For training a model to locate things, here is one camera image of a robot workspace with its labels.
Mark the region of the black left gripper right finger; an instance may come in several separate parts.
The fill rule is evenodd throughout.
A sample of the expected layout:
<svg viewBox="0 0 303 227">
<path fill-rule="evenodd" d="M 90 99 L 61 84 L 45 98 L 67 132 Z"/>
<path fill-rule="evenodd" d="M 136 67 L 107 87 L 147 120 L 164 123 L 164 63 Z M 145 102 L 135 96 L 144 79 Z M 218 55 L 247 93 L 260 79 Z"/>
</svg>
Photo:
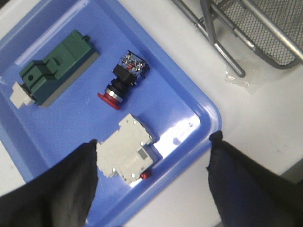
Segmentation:
<svg viewBox="0 0 303 227">
<path fill-rule="evenodd" d="M 208 184 L 224 227 L 301 227 L 303 187 L 210 135 Z"/>
</svg>

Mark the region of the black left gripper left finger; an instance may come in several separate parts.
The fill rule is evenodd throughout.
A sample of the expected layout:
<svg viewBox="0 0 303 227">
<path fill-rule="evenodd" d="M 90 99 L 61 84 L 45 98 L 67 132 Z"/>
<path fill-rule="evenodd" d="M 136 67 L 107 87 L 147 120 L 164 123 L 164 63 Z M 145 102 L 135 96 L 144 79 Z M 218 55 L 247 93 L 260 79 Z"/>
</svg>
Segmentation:
<svg viewBox="0 0 303 227">
<path fill-rule="evenodd" d="M 96 140 L 1 196 L 2 227 L 83 227 L 98 184 Z"/>
</svg>

